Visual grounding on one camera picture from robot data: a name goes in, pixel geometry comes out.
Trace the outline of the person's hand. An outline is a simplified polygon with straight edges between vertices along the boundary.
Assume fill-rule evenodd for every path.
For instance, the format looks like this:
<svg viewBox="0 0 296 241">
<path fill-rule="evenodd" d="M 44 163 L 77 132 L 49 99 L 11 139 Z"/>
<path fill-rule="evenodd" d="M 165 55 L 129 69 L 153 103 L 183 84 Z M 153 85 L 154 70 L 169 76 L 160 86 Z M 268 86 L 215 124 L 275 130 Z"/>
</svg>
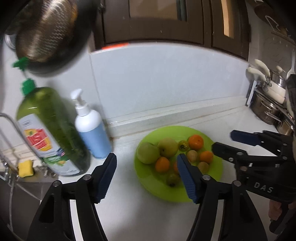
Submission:
<svg viewBox="0 0 296 241">
<path fill-rule="evenodd" d="M 268 216 L 271 220 L 277 220 L 282 214 L 281 203 L 270 200 Z"/>
</svg>

